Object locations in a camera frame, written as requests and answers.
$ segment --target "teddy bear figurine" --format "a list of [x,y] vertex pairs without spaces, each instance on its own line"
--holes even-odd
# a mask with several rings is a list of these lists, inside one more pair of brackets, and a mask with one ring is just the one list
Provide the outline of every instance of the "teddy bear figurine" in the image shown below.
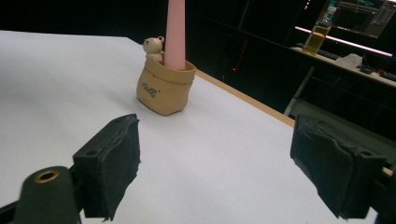
[[152,58],[159,63],[162,62],[163,56],[161,55],[161,51],[163,50],[164,41],[165,38],[162,36],[145,39],[145,42],[143,43],[143,50],[147,53],[146,58]]

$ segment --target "bottle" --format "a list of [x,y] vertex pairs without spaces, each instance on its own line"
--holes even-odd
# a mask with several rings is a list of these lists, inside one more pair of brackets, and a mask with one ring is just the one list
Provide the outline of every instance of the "bottle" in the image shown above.
[[324,15],[316,22],[311,34],[303,46],[303,52],[316,55],[326,35],[332,28],[332,16],[337,8],[328,7]]

